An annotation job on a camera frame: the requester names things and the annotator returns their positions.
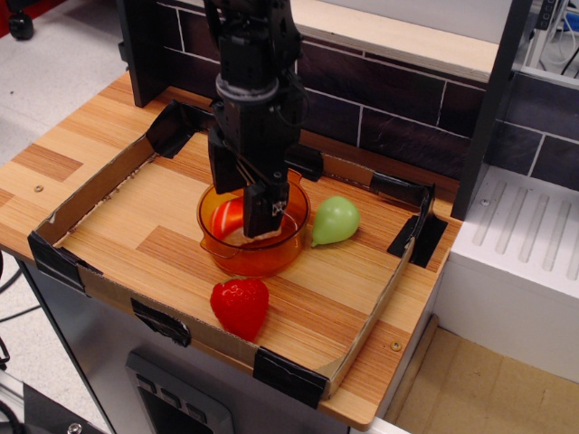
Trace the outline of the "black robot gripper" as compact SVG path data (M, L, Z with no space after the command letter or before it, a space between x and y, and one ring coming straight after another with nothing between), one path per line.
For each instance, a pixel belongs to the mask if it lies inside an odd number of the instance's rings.
M285 157L299 141L308 103L301 86L283 86L256 104L222 97L208 152L218 194L243 189L243 232L254 237L281 226L290 196Z

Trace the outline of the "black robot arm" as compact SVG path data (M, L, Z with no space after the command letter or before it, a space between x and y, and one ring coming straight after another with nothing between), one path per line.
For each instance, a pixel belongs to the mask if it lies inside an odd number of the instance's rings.
M288 1L206 1L220 61L208 152L217 193L242 191L243 233L277 231L290 201L286 155L307 94L294 66L302 36Z

